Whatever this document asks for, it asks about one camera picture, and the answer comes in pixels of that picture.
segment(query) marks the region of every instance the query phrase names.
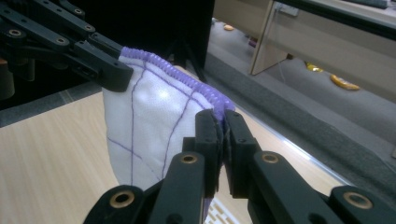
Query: wooden table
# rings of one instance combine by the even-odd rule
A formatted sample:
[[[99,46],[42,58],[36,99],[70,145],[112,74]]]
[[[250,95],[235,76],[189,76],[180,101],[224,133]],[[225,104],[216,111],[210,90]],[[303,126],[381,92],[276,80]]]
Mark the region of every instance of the wooden table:
[[[285,156],[314,189],[329,194],[342,184],[288,140],[244,117],[262,149]],[[1,128],[0,152],[0,223],[82,223],[118,185],[102,93]],[[246,200],[231,199],[224,174],[217,197],[240,223],[250,222]]]

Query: cloth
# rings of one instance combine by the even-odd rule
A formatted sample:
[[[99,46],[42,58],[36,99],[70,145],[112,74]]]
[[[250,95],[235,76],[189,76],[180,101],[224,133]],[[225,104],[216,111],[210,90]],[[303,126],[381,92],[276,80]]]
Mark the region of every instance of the cloth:
[[[120,184],[147,189],[195,136],[196,113],[211,108],[222,122],[234,105],[155,54],[123,48],[119,60],[134,73],[126,92],[103,90],[110,161]]]

